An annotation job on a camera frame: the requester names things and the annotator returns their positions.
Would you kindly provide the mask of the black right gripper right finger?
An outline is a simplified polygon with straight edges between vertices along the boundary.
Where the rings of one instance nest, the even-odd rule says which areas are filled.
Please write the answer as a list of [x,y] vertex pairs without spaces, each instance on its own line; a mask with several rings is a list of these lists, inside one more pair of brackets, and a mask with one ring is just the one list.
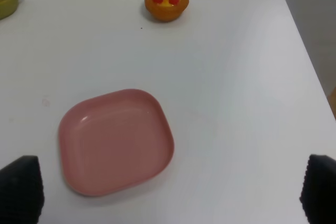
[[308,223],[335,223],[335,160],[309,156],[300,196]]

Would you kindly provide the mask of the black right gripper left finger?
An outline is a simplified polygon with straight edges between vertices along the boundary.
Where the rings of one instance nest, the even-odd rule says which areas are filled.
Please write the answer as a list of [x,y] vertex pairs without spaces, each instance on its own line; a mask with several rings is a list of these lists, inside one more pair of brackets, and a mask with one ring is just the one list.
[[38,223],[44,202],[37,156],[22,156],[1,169],[1,223]]

